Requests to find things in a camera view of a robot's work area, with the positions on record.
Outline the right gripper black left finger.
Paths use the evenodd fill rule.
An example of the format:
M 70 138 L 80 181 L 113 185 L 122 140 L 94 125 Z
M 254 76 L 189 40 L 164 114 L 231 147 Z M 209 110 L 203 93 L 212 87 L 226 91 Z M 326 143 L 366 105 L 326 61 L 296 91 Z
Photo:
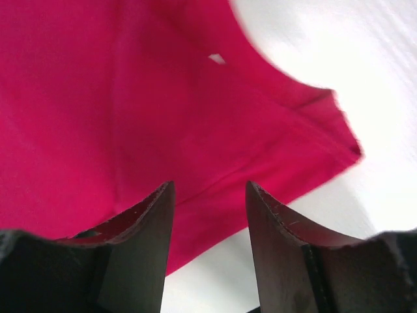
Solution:
M 173 227 L 169 181 L 71 239 L 1 232 L 2 312 L 159 312 Z

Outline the red t shirt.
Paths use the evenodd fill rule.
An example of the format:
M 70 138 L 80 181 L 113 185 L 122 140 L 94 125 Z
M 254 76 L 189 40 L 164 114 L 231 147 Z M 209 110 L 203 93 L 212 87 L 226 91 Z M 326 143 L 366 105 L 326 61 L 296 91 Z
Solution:
M 227 1 L 1 2 L 1 227 L 73 237 L 165 181 L 167 270 L 361 156 L 333 92 L 252 47 Z

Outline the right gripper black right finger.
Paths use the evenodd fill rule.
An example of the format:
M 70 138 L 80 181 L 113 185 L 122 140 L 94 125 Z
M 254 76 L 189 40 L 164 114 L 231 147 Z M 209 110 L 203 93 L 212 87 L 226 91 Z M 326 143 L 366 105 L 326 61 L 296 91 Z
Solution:
M 358 239 L 246 184 L 260 312 L 415 312 L 416 232 Z

